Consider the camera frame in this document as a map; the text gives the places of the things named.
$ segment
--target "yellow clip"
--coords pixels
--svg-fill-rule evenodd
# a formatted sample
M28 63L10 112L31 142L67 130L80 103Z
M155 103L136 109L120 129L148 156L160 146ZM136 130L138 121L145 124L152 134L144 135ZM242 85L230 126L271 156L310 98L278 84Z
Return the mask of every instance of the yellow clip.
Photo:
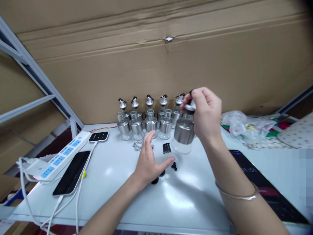
M86 171L82 173L82 179L84 179L85 177L86 177Z

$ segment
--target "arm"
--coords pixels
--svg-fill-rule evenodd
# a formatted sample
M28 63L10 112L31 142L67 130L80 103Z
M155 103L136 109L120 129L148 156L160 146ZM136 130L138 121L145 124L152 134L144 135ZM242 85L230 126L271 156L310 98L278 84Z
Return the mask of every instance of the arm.
M155 131L151 131L144 138L135 172L88 221L80 231L80 235L113 234L125 210L138 193L175 160L174 157L169 157L163 163L156 163L151 146L151 140L155 133Z
M212 167L217 184L227 193L250 196L255 190L236 160L228 151L220 132L222 101L203 87L188 94L184 105L193 99L196 103L195 133L199 137ZM259 195L245 201L221 194L224 205L241 234L289 234L271 207Z

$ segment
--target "oil dispenser bottle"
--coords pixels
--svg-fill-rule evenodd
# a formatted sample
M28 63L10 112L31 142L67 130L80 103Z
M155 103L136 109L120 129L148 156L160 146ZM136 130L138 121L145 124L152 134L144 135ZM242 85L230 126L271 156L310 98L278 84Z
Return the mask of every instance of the oil dispenser bottle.
M173 119L173 125L172 125L172 128L175 129L175 126L176 126L176 121L182 117L182 113L180 112L180 105L183 103L183 97L185 96L186 94L185 93L182 93L178 96L176 96L175 98L178 98L176 100L176 106L175 108L173 109L173 112L172 112L172 119Z
M132 138L132 134L129 128L129 122L124 116L124 112L118 112L117 113L117 127L121 133L121 139L122 140L130 140Z
M191 100L185 105L186 112L176 122L174 138L171 142L174 150L181 154L191 152L191 143L195 137L193 115L196 111L196 104Z
M139 104L136 102L136 99L137 99L137 97L134 96L134 98L132 99L132 101L130 103L131 103L131 106L134 108L134 111L136 111L138 113L138 118L141 120L141 125L142 125L142 128L144 129L144 122L143 122L143 118L142 118L142 112L140 112L138 110Z
M169 139L171 137L171 130L173 124L171 114L172 114L171 109L164 110L164 116L160 120L160 129L158 133L161 139Z
M146 109L146 111L144 112L144 119L146 119L147 118L147 111L148 110L150 110L150 109L152 109L152 105L153 105L153 101L154 101L154 99L150 96L150 95L147 95L147 97L148 97L148 101L146 102L146 105L147 105L147 109Z
M131 130L131 128L130 128L130 113L125 111L127 102L124 101L122 98L119 98L118 101L121 103L120 109L124 113L124 118L128 120L128 126L129 126L129 129Z
M160 105L162 106L162 108L157 111L157 127L158 128L160 126L160 120L164 116L165 108L167 105L167 100L166 100L167 95L164 95L160 98L161 98Z
M146 118L144 122L146 123L146 131L150 132L153 130L157 130L157 118L154 116L155 111L153 109L146 110Z
M135 140L142 140L144 137L144 131L142 128L142 120L138 116L137 110L130 112L130 126L133 131L134 139Z

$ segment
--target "red wire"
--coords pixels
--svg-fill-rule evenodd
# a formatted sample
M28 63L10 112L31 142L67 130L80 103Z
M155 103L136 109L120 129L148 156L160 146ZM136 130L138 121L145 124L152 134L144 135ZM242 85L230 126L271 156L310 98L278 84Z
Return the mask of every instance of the red wire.
M103 127L103 128L93 129L92 131L89 131L89 132L94 132L94 131L101 130L101 129L110 129L110 128L115 128L115 127Z

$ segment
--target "left hand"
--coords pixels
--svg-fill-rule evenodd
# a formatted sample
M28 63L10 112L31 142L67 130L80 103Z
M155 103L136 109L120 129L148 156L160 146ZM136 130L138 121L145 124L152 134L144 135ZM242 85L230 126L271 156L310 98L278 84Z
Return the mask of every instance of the left hand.
M143 139L137 166L133 176L143 187L154 181L168 166L175 161L175 157L169 157L163 163L157 163L152 151L151 141L156 131L150 131Z

